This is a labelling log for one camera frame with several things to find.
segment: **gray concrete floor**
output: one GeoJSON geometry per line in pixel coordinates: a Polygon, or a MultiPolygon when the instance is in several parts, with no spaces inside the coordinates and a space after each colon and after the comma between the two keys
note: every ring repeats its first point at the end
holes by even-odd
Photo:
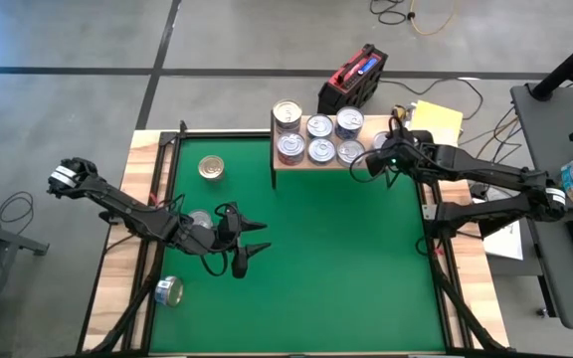
{"type": "MultiPolygon", "coordinates": [[[[403,11],[408,3],[400,5],[403,11]]],[[[438,26],[451,2],[418,1],[418,22],[438,26]]],[[[153,66],[171,0],[0,0],[0,66],[153,66]]],[[[461,0],[453,23],[434,37],[408,24],[378,24],[368,1],[184,0],[165,68],[332,70],[374,43],[390,55],[386,70],[546,72],[573,51],[573,1],[461,0]]],[[[51,244],[22,253],[0,302],[0,356],[73,353],[89,303],[107,226],[90,202],[56,200],[47,177],[65,157],[97,163],[118,184],[148,77],[0,75],[0,203],[34,194],[25,233],[51,244]]],[[[146,127],[268,127],[272,103],[293,97],[313,113],[324,78],[163,77],[146,127]]],[[[415,89],[431,80],[403,80],[415,89]]],[[[476,81],[484,103],[464,123],[462,140],[491,129],[510,108],[509,88],[523,81],[476,81]]],[[[382,84],[364,106],[385,113],[419,97],[382,84]]],[[[478,98],[459,83],[437,85],[421,99],[470,113],[478,98]]],[[[522,134],[513,138],[524,144],[522,134]]],[[[477,153],[482,140],[465,146],[477,153]]],[[[485,158],[493,152],[486,152],[485,158]]],[[[524,145],[506,160],[530,165],[524,145]]],[[[512,346],[573,355],[573,331],[538,319],[535,279],[497,277],[496,291],[512,346]]]]}

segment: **wooden table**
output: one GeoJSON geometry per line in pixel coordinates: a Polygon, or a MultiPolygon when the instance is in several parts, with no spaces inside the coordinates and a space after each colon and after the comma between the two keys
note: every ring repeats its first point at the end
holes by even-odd
{"type": "MultiPolygon", "coordinates": [[[[160,130],[138,130],[134,132],[120,186],[122,191],[143,202],[146,202],[149,196],[160,132],[160,130]]],[[[458,133],[459,129],[450,128],[445,132],[458,133]]],[[[440,129],[440,132],[434,133],[436,141],[456,144],[457,139],[452,138],[451,135],[444,135],[445,132],[443,132],[443,129],[440,129]]],[[[166,173],[169,170],[169,157],[165,158],[163,168],[159,198],[162,198],[162,193],[165,190],[166,173]]],[[[472,201],[466,181],[441,182],[440,188],[444,201],[460,204],[468,204],[472,201]]],[[[479,235],[476,224],[467,224],[462,227],[462,231],[479,235]]],[[[107,244],[111,245],[125,236],[125,228],[112,228],[107,244]]],[[[452,239],[452,243],[464,300],[490,335],[502,345],[507,346],[507,335],[503,326],[482,241],[458,235],[452,239]]],[[[91,349],[99,344],[127,307],[138,246],[139,239],[129,240],[107,253],[100,263],[100,275],[95,295],[91,301],[91,316],[87,329],[84,331],[84,350],[91,349]]],[[[132,340],[132,348],[138,348],[140,342],[143,311],[144,304],[136,317],[135,338],[132,340]]],[[[461,347],[463,346],[462,336],[458,329],[457,315],[451,304],[448,305],[448,314],[455,346],[461,347]]]]}

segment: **cable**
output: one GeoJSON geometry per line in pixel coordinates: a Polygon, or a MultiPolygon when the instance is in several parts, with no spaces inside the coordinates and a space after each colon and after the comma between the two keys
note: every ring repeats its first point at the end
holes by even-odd
{"type": "Polygon", "coordinates": [[[423,35],[423,36],[431,36],[431,35],[435,35],[435,34],[440,33],[442,30],[444,30],[446,28],[446,26],[448,26],[448,24],[450,24],[450,22],[455,17],[455,14],[457,14],[458,8],[459,8],[459,0],[454,0],[453,11],[451,11],[450,16],[448,17],[446,22],[435,31],[424,32],[424,31],[419,30],[419,28],[417,27],[417,24],[415,23],[415,17],[416,17],[415,0],[411,0],[410,11],[408,12],[408,19],[410,20],[411,25],[413,25],[413,29],[415,29],[415,31],[417,31],[418,34],[423,35]]]}
{"type": "MultiPolygon", "coordinates": [[[[504,124],[504,125],[501,126],[499,129],[502,129],[503,127],[508,126],[508,125],[511,125],[511,122],[508,123],[508,124],[504,124]]],[[[481,134],[479,134],[479,135],[477,135],[477,136],[475,136],[475,137],[473,137],[473,138],[470,138],[470,139],[468,139],[468,140],[466,140],[466,141],[463,141],[463,142],[459,143],[459,146],[466,145],[466,144],[468,144],[468,143],[474,142],[475,140],[477,140],[477,139],[483,137],[483,136],[486,135],[486,134],[490,134],[490,133],[492,133],[492,132],[494,132],[494,129],[487,130],[487,131],[485,131],[485,132],[483,132],[483,133],[481,133],[481,134]]]]}
{"type": "Polygon", "coordinates": [[[117,241],[117,242],[115,242],[114,244],[112,244],[112,245],[108,246],[107,248],[105,248],[105,250],[103,251],[103,253],[104,253],[104,254],[107,254],[108,251],[112,250],[113,248],[117,247],[118,245],[120,245],[120,244],[126,242],[127,240],[129,240],[129,239],[131,239],[131,238],[133,238],[133,237],[135,237],[135,236],[136,236],[136,234],[132,234],[132,235],[130,235],[130,236],[127,236],[127,237],[124,237],[124,238],[120,239],[119,241],[117,241]]]}
{"type": "Polygon", "coordinates": [[[208,274],[218,277],[221,276],[223,274],[225,274],[225,272],[227,271],[227,265],[229,264],[229,259],[227,258],[227,254],[225,253],[221,253],[222,257],[223,257],[223,269],[218,272],[215,273],[210,267],[209,264],[207,264],[207,261],[205,260],[205,256],[201,255],[200,256],[200,262],[203,263],[203,268],[205,268],[205,270],[207,271],[208,274]]]}
{"type": "Polygon", "coordinates": [[[473,238],[473,239],[481,239],[481,240],[483,240],[483,237],[481,237],[481,236],[479,236],[479,235],[468,234],[468,233],[464,233],[463,231],[459,231],[459,230],[457,230],[457,234],[463,235],[463,236],[467,236],[467,237],[473,238]]]}
{"type": "Polygon", "coordinates": [[[404,2],[404,0],[383,0],[383,1],[382,0],[370,0],[369,10],[370,10],[371,14],[377,15],[377,21],[379,21],[380,24],[400,25],[400,24],[403,24],[404,21],[406,21],[406,14],[399,12],[399,11],[395,11],[395,10],[393,10],[393,8],[395,8],[397,5],[399,5],[403,2],[404,2]],[[383,10],[375,11],[373,9],[373,4],[375,4],[376,2],[386,2],[386,3],[389,3],[391,5],[389,5],[388,7],[386,7],[383,10]],[[383,20],[383,17],[388,15],[388,14],[399,16],[401,19],[399,21],[385,21],[385,20],[383,20]]]}
{"type": "Polygon", "coordinates": [[[518,118],[513,118],[510,122],[507,123],[507,125],[501,126],[501,124],[503,123],[503,121],[509,116],[509,114],[512,112],[512,110],[514,109],[514,106],[512,106],[504,115],[503,117],[500,119],[500,121],[496,124],[496,126],[494,127],[494,129],[492,130],[492,138],[488,139],[487,142],[481,147],[481,149],[478,151],[477,155],[475,156],[476,159],[478,159],[481,154],[483,153],[483,151],[487,148],[487,146],[492,143],[493,139],[498,140],[498,138],[496,138],[497,135],[501,134],[509,125],[513,124],[514,122],[516,122],[518,120],[518,118]]]}
{"type": "Polygon", "coordinates": [[[0,206],[0,229],[3,230],[4,224],[16,223],[16,222],[21,221],[24,218],[30,216],[30,219],[28,219],[26,224],[24,224],[24,226],[19,231],[17,231],[16,234],[20,235],[21,233],[23,233],[24,230],[26,230],[26,228],[28,228],[30,223],[32,223],[32,220],[35,218],[34,202],[35,201],[34,201],[32,194],[28,193],[27,191],[18,191],[16,193],[14,193],[13,195],[9,196],[6,200],[4,200],[4,202],[0,206]],[[18,217],[11,218],[11,219],[5,218],[4,213],[6,212],[6,209],[8,209],[8,207],[12,203],[17,202],[17,201],[21,201],[21,202],[28,204],[28,210],[26,210],[23,214],[19,215],[18,217]]]}
{"type": "Polygon", "coordinates": [[[416,95],[423,95],[426,94],[429,90],[431,90],[436,84],[440,84],[440,83],[445,83],[445,82],[450,82],[450,81],[456,81],[456,82],[460,82],[460,83],[464,83],[466,85],[468,85],[469,88],[471,88],[478,96],[478,105],[477,108],[469,115],[469,116],[465,116],[464,120],[468,120],[468,119],[472,119],[475,115],[477,115],[477,112],[481,109],[481,106],[483,105],[483,95],[473,86],[473,84],[471,84],[470,82],[466,81],[466,80],[462,80],[462,79],[439,79],[434,81],[433,83],[431,83],[427,89],[424,90],[415,90],[415,89],[411,89],[408,85],[404,84],[404,83],[400,83],[397,81],[391,81],[391,80],[379,80],[380,83],[382,84],[391,84],[391,85],[397,85],[400,87],[403,87],[404,89],[410,91],[413,94],[416,95]]]}

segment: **yellow paper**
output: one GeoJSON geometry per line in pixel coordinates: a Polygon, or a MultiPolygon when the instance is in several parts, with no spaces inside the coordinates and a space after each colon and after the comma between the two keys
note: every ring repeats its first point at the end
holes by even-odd
{"type": "Polygon", "coordinates": [[[429,130],[437,144],[457,146],[464,114],[419,100],[410,123],[411,130],[429,130]]]}

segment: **robotic arm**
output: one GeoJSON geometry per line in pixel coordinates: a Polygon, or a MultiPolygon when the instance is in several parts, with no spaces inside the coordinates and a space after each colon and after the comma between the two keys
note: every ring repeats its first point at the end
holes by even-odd
{"type": "Polygon", "coordinates": [[[389,132],[382,148],[366,157],[366,164],[371,176],[393,170],[428,185],[439,180],[470,179],[520,192],[513,198],[481,204],[424,205],[424,220],[430,228],[427,234],[431,237],[443,231],[453,237],[467,222],[484,220],[495,231],[522,217],[551,222],[561,219],[566,212],[565,193],[556,189],[547,172],[472,158],[457,147],[434,144],[430,132],[410,131],[399,120],[397,129],[389,132]]]}
{"type": "Polygon", "coordinates": [[[67,196],[71,199],[91,199],[107,209],[107,212],[99,214],[102,219],[109,222],[110,216],[118,216],[131,233],[144,240],[155,240],[187,255],[201,258],[207,254],[222,254],[225,266],[221,273],[213,273],[206,267],[213,275],[225,272],[226,254],[233,252],[233,275],[243,278],[247,273],[249,258],[271,245],[242,245],[242,232],[263,229],[267,225],[247,220],[240,214],[235,202],[218,206],[215,213],[221,218],[220,223],[217,228],[207,229],[194,225],[194,220],[188,215],[146,206],[121,192],[98,175],[92,162],[82,158],[62,160],[48,179],[48,184],[48,193],[57,198],[67,196]]]}

